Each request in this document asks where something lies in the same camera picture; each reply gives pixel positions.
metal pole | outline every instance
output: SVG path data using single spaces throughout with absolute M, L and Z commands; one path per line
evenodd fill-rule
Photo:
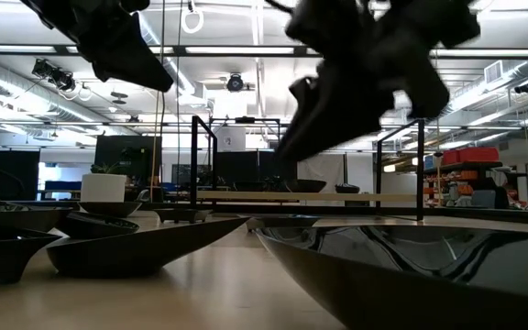
M 217 191 L 217 182 L 219 177 L 217 176 L 217 137 L 213 137 L 213 168 L 211 169 L 213 190 Z
M 423 180 L 424 180 L 424 163 L 425 154 L 425 121 L 419 119 L 419 137 L 417 141 L 417 221 L 423 221 Z
M 199 152 L 199 117 L 192 117 L 191 125 L 191 208 L 197 205 L 197 153 Z
M 378 141 L 376 148 L 376 194 L 382 192 L 382 141 Z M 380 211 L 380 201 L 376 201 L 376 211 Z

box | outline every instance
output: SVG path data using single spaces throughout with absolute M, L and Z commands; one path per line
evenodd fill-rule
M 459 162 L 499 161 L 499 151 L 493 147 L 463 148 L 457 151 Z

white ring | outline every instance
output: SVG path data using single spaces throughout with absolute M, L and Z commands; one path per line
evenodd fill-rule
M 189 26 L 187 26 L 187 16 L 190 14 L 197 14 L 199 16 L 199 23 L 197 23 L 197 26 L 194 28 L 189 28 Z M 198 32 L 203 27 L 203 23 L 204 23 L 203 11 L 199 9 L 195 9 L 194 11 L 185 11 L 182 13 L 182 22 L 181 22 L 182 29 L 184 30 L 184 32 L 188 34 L 193 34 L 195 32 Z

security camera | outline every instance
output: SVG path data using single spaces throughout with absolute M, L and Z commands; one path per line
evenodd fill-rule
M 232 73 L 227 81 L 227 91 L 239 92 L 244 88 L 244 81 L 242 75 L 239 73 Z

robotic claw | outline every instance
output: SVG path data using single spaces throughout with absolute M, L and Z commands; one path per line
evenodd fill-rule
M 135 13 L 149 0 L 21 0 L 74 41 L 102 82 L 117 78 L 168 92 L 172 78 L 148 48 Z
M 265 1 L 291 14 L 288 37 L 324 57 L 318 77 L 290 87 L 298 107 L 277 149 L 282 160 L 305 160 L 378 131 L 395 91 L 411 99 L 410 117 L 439 116 L 449 91 L 429 53 L 439 43 L 454 48 L 480 34 L 472 0 L 390 0 L 378 20 L 369 0 L 301 0 L 295 8 Z
M 480 34 L 468 8 L 473 0 L 390 0 L 378 20 L 369 0 L 300 0 L 294 8 L 265 1 L 291 15 L 287 36 L 324 57 L 317 77 L 290 87 L 298 107 L 277 149 L 282 160 L 305 160 L 378 131 L 380 117 L 394 107 L 395 91 L 411 99 L 410 117 L 439 116 L 449 91 L 429 53 L 439 43 L 454 48 Z M 171 88 L 172 78 L 141 37 L 138 14 L 130 15 L 147 8 L 149 0 L 22 2 L 72 39 L 100 80 Z

